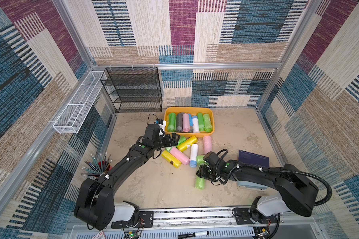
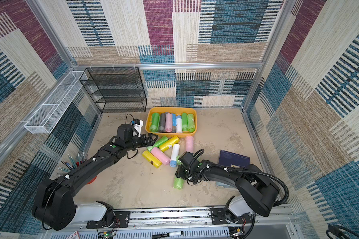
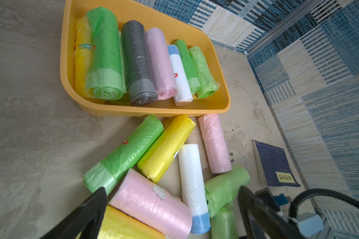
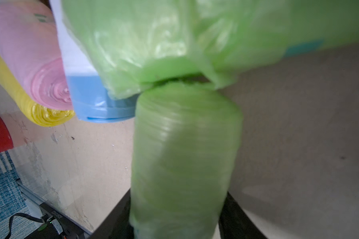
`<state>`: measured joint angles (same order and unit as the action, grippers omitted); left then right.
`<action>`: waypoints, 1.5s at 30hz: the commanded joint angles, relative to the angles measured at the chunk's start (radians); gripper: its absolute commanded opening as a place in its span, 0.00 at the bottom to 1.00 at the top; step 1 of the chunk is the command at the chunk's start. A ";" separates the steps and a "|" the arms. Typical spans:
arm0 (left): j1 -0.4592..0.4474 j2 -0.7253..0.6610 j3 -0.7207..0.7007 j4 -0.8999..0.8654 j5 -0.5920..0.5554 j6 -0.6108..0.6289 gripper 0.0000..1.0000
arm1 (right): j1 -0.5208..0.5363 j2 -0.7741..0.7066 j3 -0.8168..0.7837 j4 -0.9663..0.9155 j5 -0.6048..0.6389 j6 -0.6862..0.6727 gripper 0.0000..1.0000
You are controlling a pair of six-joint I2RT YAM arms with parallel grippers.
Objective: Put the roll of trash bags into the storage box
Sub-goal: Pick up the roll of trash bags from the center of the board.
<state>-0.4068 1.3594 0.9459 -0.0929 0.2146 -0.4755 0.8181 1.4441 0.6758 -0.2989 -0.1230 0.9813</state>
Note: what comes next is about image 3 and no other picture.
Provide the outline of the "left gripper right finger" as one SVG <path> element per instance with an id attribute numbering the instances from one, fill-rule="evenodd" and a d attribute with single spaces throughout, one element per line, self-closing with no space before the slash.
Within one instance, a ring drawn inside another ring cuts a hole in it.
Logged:
<path id="1" fill-rule="evenodd" d="M 237 202 L 248 239 L 304 238 L 247 187 L 239 188 Z"/>

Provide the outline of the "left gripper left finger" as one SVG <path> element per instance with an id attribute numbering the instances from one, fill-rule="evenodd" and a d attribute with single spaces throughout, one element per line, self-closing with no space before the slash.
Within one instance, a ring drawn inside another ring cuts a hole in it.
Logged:
<path id="1" fill-rule="evenodd" d="M 104 219 L 106 205 L 106 190 L 101 187 L 42 238 L 96 239 Z"/>

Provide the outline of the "light green roll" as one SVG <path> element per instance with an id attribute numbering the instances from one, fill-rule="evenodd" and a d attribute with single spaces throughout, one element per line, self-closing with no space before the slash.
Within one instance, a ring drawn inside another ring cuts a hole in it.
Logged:
<path id="1" fill-rule="evenodd" d="M 222 207 L 211 219 L 212 239 L 238 239 L 235 214 L 232 210 Z"/>
<path id="2" fill-rule="evenodd" d="M 205 182 L 205 195 L 210 218 L 214 218 L 222 207 L 232 207 L 241 186 L 250 183 L 249 173 L 240 165 Z"/>
<path id="3" fill-rule="evenodd" d="M 218 90 L 219 83 L 216 82 L 214 76 L 212 75 L 207 64 L 206 57 L 201 48 L 194 46 L 188 51 L 195 67 L 195 71 L 197 72 L 200 84 L 200 89 L 197 91 L 196 95 L 199 99 L 207 98 Z"/>

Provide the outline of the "grey roll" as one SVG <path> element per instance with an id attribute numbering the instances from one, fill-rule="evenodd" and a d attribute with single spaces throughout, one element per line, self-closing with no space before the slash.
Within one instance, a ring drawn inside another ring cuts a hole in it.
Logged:
<path id="1" fill-rule="evenodd" d="M 126 67 L 126 85 L 130 104 L 141 107 L 158 99 L 151 70 L 144 26 L 135 20 L 122 28 L 122 42 Z"/>

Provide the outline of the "thin dark green roll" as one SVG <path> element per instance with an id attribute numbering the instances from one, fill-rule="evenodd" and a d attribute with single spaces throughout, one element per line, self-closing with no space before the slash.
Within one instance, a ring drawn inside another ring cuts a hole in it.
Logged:
<path id="1" fill-rule="evenodd" d="M 200 90 L 200 83 L 187 44 L 184 40 L 177 40 L 174 42 L 174 45 L 179 50 L 191 94 L 195 95 Z"/>

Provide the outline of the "large yellow bag roll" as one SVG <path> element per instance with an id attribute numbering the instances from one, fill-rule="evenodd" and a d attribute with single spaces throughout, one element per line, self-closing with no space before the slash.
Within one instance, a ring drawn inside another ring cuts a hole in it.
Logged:
<path id="1" fill-rule="evenodd" d="M 87 89 L 86 75 L 91 62 L 91 30 L 87 16 L 78 18 L 75 23 L 74 51 L 74 90 L 83 98 L 94 98 L 91 89 Z"/>

